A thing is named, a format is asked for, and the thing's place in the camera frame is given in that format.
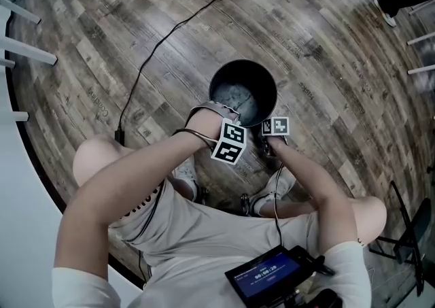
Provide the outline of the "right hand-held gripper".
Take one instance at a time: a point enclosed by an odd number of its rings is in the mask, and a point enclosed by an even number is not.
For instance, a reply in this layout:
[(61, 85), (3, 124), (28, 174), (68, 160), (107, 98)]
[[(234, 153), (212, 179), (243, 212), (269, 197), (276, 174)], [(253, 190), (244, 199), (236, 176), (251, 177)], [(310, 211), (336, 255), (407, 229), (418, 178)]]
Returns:
[(288, 117), (273, 116), (264, 120), (260, 126), (260, 142), (262, 151), (267, 156), (275, 156), (273, 149), (267, 141), (267, 137), (278, 137), (288, 144), (287, 137), (290, 135), (290, 119)]

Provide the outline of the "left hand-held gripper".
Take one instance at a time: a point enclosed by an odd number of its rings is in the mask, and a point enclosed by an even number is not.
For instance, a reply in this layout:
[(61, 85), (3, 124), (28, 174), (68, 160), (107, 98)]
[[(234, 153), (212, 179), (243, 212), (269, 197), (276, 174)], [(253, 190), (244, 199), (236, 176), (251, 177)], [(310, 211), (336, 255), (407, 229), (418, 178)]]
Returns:
[[(201, 109), (209, 110), (210, 107), (229, 106), (208, 101), (193, 107), (190, 110), (188, 119), (190, 120), (197, 111)], [(222, 118), (219, 139), (212, 139), (196, 131), (194, 131), (194, 134), (205, 140), (211, 150), (211, 159), (224, 162), (226, 164), (236, 164), (247, 147), (247, 129), (241, 126), (241, 122), (239, 120), (236, 124), (232, 124), (230, 120)]]

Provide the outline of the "black round bucket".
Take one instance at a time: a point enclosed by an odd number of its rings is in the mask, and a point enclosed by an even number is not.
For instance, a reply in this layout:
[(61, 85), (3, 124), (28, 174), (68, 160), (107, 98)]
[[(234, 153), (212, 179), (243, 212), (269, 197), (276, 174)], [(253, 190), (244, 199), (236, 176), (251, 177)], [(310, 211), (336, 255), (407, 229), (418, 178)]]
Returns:
[(209, 98), (238, 112), (242, 126), (255, 127), (272, 114), (277, 102), (277, 85), (261, 64), (239, 59), (215, 72), (209, 85)]

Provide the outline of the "person's right forearm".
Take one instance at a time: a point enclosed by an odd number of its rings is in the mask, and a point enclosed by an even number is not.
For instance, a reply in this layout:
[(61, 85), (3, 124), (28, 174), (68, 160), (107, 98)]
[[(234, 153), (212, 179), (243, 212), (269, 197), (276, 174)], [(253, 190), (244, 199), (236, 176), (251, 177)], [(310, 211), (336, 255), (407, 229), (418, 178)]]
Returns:
[(275, 155), (293, 173), (317, 205), (319, 253), (340, 243), (357, 241), (355, 216), (349, 199), (319, 164), (277, 137), (269, 137)]

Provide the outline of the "person's left forearm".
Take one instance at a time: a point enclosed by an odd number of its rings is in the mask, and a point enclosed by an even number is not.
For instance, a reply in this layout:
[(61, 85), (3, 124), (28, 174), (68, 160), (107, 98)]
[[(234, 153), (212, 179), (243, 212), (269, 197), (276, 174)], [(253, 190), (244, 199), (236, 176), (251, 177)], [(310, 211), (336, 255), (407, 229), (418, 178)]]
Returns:
[(90, 178), (67, 205), (60, 222), (54, 265), (107, 278), (108, 228), (143, 202), (174, 168), (205, 147), (194, 131), (212, 139), (222, 117), (201, 109), (186, 130), (116, 160)]

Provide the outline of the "person's left hand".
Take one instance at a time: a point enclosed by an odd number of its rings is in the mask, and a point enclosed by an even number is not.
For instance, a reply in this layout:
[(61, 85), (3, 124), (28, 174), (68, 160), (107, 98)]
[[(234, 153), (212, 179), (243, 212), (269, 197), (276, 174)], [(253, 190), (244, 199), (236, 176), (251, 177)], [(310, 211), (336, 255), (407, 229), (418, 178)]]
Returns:
[(221, 116), (223, 119), (228, 119), (232, 124), (236, 124), (239, 120), (239, 113), (233, 111), (229, 107), (210, 107), (209, 110)]

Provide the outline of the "person's left grey shoe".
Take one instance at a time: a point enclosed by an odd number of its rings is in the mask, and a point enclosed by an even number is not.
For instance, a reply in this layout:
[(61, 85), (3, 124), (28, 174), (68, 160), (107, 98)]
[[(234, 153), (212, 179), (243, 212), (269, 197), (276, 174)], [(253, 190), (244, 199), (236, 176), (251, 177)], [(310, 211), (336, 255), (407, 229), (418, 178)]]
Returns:
[(193, 156), (186, 159), (174, 170), (174, 178), (189, 186), (191, 196), (188, 196), (187, 199), (195, 201), (198, 197), (199, 185)]

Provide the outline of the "person's grey shoe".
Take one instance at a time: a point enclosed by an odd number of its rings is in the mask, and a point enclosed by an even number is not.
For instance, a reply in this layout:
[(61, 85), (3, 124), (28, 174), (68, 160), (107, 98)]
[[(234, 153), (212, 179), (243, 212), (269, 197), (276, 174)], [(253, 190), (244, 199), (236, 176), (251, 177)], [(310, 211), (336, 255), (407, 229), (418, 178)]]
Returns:
[(275, 201), (280, 201), (294, 187), (295, 183), (296, 178), (286, 167), (276, 171), (266, 186), (250, 197), (251, 215), (262, 216), (261, 208), (268, 203), (273, 204)]
[(174, 170), (174, 178), (189, 186), (191, 196), (188, 196), (187, 199), (195, 201), (198, 197), (199, 185), (193, 156), (186, 159)]

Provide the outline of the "person's right grey shoe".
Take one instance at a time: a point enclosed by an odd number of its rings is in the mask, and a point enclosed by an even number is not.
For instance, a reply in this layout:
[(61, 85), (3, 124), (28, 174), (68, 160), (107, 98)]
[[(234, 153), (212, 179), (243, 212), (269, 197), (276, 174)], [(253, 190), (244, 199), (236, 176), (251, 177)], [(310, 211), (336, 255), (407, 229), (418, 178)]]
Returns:
[(275, 201), (280, 201), (294, 187), (295, 183), (296, 178), (286, 167), (276, 171), (266, 186), (250, 197), (251, 215), (262, 216), (261, 208), (268, 203), (273, 204)]

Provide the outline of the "black stool with chrome legs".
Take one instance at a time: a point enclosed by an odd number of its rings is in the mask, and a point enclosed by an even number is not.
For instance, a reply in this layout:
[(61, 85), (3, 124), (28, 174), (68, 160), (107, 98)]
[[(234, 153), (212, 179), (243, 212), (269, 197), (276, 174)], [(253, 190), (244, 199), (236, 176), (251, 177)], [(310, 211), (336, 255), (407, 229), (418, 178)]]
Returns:
[(209, 204), (210, 193), (205, 187), (199, 187), (197, 196), (194, 199), (195, 203), (212, 207), (216, 210), (223, 211), (236, 216), (250, 216), (250, 201), (248, 194), (244, 193), (240, 197), (240, 205), (233, 205), (230, 201), (219, 202), (217, 205)]

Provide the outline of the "beige shorts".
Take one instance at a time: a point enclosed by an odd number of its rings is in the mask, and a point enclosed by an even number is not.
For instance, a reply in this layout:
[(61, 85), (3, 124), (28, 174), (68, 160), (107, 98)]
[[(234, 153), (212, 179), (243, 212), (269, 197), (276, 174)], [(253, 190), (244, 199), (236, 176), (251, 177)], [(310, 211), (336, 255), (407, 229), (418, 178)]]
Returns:
[(235, 216), (189, 201), (168, 179), (111, 228), (153, 267), (175, 257), (256, 257), (280, 240), (286, 248), (299, 245), (311, 255), (321, 254), (317, 211), (278, 222)]

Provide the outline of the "person's left leg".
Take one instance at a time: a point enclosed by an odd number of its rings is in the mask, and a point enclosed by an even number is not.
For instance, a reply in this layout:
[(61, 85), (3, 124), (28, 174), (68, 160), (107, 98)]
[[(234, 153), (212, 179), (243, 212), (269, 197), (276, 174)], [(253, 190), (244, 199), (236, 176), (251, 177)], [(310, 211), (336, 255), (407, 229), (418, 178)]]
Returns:
[(126, 148), (105, 135), (86, 139), (73, 159), (73, 176), (78, 186), (84, 185), (101, 169), (132, 152), (133, 149)]

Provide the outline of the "black monitor with blue screen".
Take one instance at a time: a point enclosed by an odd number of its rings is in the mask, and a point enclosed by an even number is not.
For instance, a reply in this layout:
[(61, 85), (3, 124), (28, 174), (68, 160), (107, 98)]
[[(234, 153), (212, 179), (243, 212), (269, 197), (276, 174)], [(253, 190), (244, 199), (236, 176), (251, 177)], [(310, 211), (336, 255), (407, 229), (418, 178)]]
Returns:
[(296, 249), (283, 246), (225, 272), (247, 308), (276, 308), (296, 294), (296, 287), (313, 274), (312, 263)]

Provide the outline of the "white t-shirt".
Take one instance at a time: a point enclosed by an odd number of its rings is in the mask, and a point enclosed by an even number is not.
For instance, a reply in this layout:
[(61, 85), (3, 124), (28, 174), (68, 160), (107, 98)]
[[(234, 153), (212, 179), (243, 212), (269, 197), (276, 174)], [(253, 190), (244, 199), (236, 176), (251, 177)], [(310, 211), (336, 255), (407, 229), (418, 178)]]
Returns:
[[(225, 272), (249, 261), (245, 256), (175, 257), (154, 269), (143, 292), (128, 308), (246, 308), (226, 279)], [(371, 287), (362, 246), (345, 242), (325, 255), (335, 271), (317, 274), (311, 294), (335, 291), (343, 308), (370, 308)], [(121, 300), (107, 280), (68, 268), (52, 270), (55, 308), (120, 308)]]

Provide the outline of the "black folding chair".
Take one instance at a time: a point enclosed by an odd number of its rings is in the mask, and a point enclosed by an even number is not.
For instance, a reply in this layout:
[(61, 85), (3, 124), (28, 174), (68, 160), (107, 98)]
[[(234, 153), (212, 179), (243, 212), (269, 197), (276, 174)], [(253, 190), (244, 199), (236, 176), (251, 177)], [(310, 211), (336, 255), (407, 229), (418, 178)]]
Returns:
[[(396, 196), (398, 197), (400, 204), (400, 213), (404, 220), (405, 231), (399, 240), (390, 239), (387, 237), (377, 237), (375, 243), (379, 251), (369, 247), (369, 252), (382, 256), (384, 258), (395, 260), (398, 264), (410, 264), (415, 270), (415, 280), (417, 296), (421, 296), (424, 290), (424, 278), (423, 278), (423, 263), (421, 252), (419, 249), (419, 241), (425, 235), (431, 222), (432, 205), (429, 198), (424, 198), (421, 202), (416, 214), (413, 219), (410, 219), (404, 201), (399, 193), (398, 187), (394, 181), (390, 183), (391, 187), (394, 189)], [(384, 243), (393, 244), (393, 255), (384, 252), (381, 241)]]

